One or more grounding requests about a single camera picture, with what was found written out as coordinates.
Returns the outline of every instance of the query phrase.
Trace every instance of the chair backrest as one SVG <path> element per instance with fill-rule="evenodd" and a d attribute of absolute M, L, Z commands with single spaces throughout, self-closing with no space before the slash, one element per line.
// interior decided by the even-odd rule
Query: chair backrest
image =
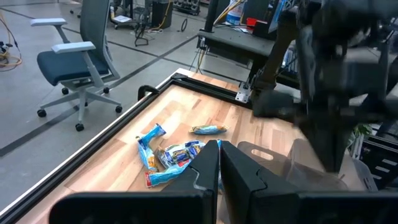
<path fill-rule="evenodd" d="M 94 55 L 107 63 L 104 57 L 105 27 L 109 14 L 109 0 L 84 0 L 81 7 L 80 35 L 83 41 L 91 41 Z"/>

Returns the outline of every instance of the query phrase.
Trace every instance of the chair wheel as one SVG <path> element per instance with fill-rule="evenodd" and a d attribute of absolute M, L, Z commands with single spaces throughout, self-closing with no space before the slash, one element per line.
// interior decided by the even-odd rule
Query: chair wheel
<path fill-rule="evenodd" d="M 117 106 L 116 109 L 115 109 L 115 111 L 116 111 L 117 113 L 122 112 L 122 110 L 123 110 L 123 108 L 122 108 L 121 106 Z"/>
<path fill-rule="evenodd" d="M 83 124 L 76 124 L 75 128 L 76 128 L 76 131 L 82 131 L 85 129 Z"/>
<path fill-rule="evenodd" d="M 105 88 L 104 88 L 104 93 L 105 93 L 105 94 L 108 94 L 108 93 L 109 93 L 109 87 L 105 87 Z"/>
<path fill-rule="evenodd" d="M 45 112 L 45 110 L 40 109 L 37 111 L 37 115 L 41 118 L 44 118 L 47 116 L 47 113 Z"/>
<path fill-rule="evenodd" d="M 62 88 L 62 94 L 67 95 L 69 94 L 69 89 L 68 88 Z"/>

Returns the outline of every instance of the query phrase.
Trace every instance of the red object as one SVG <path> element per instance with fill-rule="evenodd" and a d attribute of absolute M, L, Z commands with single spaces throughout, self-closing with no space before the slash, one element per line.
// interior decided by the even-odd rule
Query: red object
<path fill-rule="evenodd" d="M 182 166 L 184 166 L 184 164 L 186 164 L 187 162 L 190 162 L 190 161 L 191 161 L 190 159 L 186 160 L 186 161 L 181 161 L 181 162 L 178 163 L 178 166 L 182 167 Z"/>
<path fill-rule="evenodd" d="M 265 24 L 267 23 L 266 21 L 261 21 L 261 20 L 255 19 L 255 18 L 247 18 L 246 19 L 246 25 L 249 30 L 253 30 L 254 27 L 256 26 L 257 22 L 263 22 Z"/>
<path fill-rule="evenodd" d="M 151 187 L 152 186 L 152 182 L 149 179 L 149 173 L 145 172 L 144 175 L 145 175 L 145 180 L 146 180 L 147 187 Z"/>

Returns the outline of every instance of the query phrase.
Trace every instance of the blue seat cushion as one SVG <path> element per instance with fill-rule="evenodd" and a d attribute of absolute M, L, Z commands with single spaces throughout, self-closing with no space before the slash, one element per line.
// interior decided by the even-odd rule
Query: blue seat cushion
<path fill-rule="evenodd" d="M 91 61 L 100 75 L 108 74 L 108 66 L 89 53 Z M 81 52 L 56 54 L 53 51 L 41 52 L 37 64 L 44 77 L 53 86 L 65 80 L 88 78 L 90 72 Z"/>

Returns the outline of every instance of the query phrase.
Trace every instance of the chair base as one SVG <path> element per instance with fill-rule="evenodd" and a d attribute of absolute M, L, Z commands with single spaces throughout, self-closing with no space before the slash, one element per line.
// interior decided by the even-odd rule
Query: chair base
<path fill-rule="evenodd" d="M 118 101 L 112 100 L 112 99 L 102 96 L 100 94 L 88 92 L 86 90 L 78 90 L 74 93 L 65 95 L 62 98 L 59 98 L 50 103 L 46 103 L 46 104 L 40 106 L 40 110 L 38 110 L 37 114 L 39 117 L 43 118 L 47 115 L 44 110 L 45 108 L 48 108 L 50 106 L 59 105 L 61 103 L 66 103 L 66 102 L 69 102 L 72 100 L 77 100 L 77 99 L 79 99 L 79 115 L 78 115 L 79 123 L 76 124 L 76 126 L 75 126 L 77 131 L 84 130 L 83 117 L 84 117 L 84 113 L 85 113 L 85 107 L 88 106 L 88 99 L 97 100 L 97 101 L 101 101 L 104 103 L 110 103 L 110 104 L 116 105 L 117 107 L 116 107 L 115 111 L 117 113 L 120 113 L 122 111 L 121 103 Z"/>

